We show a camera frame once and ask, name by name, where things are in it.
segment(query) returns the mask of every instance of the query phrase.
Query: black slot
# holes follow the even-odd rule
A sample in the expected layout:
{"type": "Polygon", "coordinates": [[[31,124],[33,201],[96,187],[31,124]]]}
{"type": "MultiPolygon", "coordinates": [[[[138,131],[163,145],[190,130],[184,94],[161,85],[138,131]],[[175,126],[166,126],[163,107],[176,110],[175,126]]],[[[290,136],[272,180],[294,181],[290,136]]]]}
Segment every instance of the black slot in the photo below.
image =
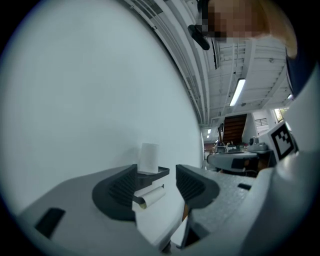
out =
{"type": "Polygon", "coordinates": [[[59,208],[50,208],[35,225],[35,229],[46,238],[50,239],[65,213],[65,210],[59,208]]]}
{"type": "Polygon", "coordinates": [[[250,186],[250,185],[247,185],[247,184],[240,183],[240,184],[238,185],[238,188],[241,188],[241,189],[244,189],[244,190],[250,190],[250,189],[251,189],[251,186],[250,186]]]}

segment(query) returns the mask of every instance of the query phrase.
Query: ceiling light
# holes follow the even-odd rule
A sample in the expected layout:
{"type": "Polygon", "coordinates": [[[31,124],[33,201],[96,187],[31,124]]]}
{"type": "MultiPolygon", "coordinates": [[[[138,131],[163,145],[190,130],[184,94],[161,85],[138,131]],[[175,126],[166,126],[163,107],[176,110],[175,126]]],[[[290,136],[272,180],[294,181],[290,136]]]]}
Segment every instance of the ceiling light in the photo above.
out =
{"type": "Polygon", "coordinates": [[[246,82],[246,79],[240,78],[238,80],[238,82],[236,83],[235,93],[232,97],[230,107],[233,107],[234,105],[236,105],[236,102],[240,96],[240,93],[241,93],[242,89],[244,88],[245,82],[246,82]]]}

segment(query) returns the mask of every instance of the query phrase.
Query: ceiling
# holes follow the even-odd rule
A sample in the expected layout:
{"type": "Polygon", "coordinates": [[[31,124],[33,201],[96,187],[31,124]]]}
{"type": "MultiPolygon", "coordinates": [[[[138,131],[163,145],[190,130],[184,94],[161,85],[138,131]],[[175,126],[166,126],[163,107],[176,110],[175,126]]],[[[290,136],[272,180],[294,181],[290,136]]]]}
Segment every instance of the ceiling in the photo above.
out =
{"type": "Polygon", "coordinates": [[[196,0],[123,1],[141,15],[171,55],[203,132],[212,128],[216,134],[215,128],[227,116],[290,105],[286,50],[279,40],[219,43],[209,38],[214,47],[204,51],[188,32],[188,26],[196,23],[196,0]],[[245,85],[230,107],[239,78],[246,79],[245,85]]]}

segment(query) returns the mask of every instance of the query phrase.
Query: paper roll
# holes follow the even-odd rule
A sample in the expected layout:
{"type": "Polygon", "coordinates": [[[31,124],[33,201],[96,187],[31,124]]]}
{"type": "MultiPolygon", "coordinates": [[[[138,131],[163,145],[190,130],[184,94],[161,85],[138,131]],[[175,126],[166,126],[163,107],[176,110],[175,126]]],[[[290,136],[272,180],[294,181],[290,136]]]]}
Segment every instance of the paper roll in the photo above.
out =
{"type": "Polygon", "coordinates": [[[140,196],[140,198],[144,199],[145,203],[139,204],[139,205],[142,209],[146,209],[150,207],[152,204],[154,204],[155,202],[157,202],[165,194],[166,194],[166,191],[162,186],[157,187],[156,189],[140,196]]]}
{"type": "Polygon", "coordinates": [[[156,174],[159,170],[158,165],[158,144],[142,143],[138,173],[156,174]]]}

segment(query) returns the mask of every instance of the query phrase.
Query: ceiling beam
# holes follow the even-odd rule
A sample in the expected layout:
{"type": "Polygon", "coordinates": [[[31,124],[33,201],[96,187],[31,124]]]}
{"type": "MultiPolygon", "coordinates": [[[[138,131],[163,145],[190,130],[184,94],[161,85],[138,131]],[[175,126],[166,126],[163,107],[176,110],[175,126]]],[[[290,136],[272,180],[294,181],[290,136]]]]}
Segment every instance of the ceiling beam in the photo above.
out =
{"type": "Polygon", "coordinates": [[[211,107],[210,110],[214,111],[214,110],[219,110],[219,109],[221,109],[221,108],[223,108],[223,106],[220,106],[220,107],[211,107]]]}
{"type": "MultiPolygon", "coordinates": [[[[254,64],[256,46],[257,46],[257,41],[255,39],[245,42],[245,53],[244,53],[244,61],[243,61],[241,78],[244,78],[246,80],[249,79],[251,74],[251,69],[254,64]]],[[[232,109],[232,113],[235,112],[242,95],[240,94],[238,100],[236,101],[235,106],[232,109]]]]}
{"type": "Polygon", "coordinates": [[[259,107],[262,109],[266,104],[268,104],[268,102],[271,100],[271,98],[277,93],[277,91],[280,89],[282,83],[286,80],[287,78],[287,65],[285,64],[282,68],[282,71],[278,77],[278,79],[276,80],[276,82],[274,83],[274,86],[272,87],[272,89],[269,91],[269,93],[265,96],[266,99],[264,99],[259,107]]]}
{"type": "Polygon", "coordinates": [[[273,103],[268,103],[267,105],[264,106],[264,108],[259,108],[259,109],[270,109],[270,110],[274,110],[274,109],[281,109],[281,108],[285,108],[285,104],[283,101],[281,102],[273,102],[273,103]]]}
{"type": "Polygon", "coordinates": [[[262,101],[265,99],[271,99],[271,98],[252,98],[252,99],[243,99],[242,103],[248,103],[248,102],[256,102],[256,101],[262,101]]]}
{"type": "MultiPolygon", "coordinates": [[[[236,75],[241,75],[242,73],[241,72],[237,72],[237,73],[235,73],[236,75]]],[[[208,79],[209,80],[212,80],[212,79],[220,79],[220,76],[221,77],[227,77],[227,76],[230,76],[230,74],[228,73],[228,74],[218,74],[218,75],[215,75],[215,76],[210,76],[210,77],[208,77],[208,79]]]]}
{"type": "Polygon", "coordinates": [[[272,85],[270,87],[260,87],[260,88],[247,88],[244,90],[244,92],[250,92],[250,93],[255,93],[255,92],[269,92],[269,90],[272,88],[272,85]]]}
{"type": "Polygon", "coordinates": [[[224,94],[212,94],[212,95],[210,95],[210,98],[222,97],[222,96],[227,96],[227,94],[226,93],[224,93],[224,94]]]}

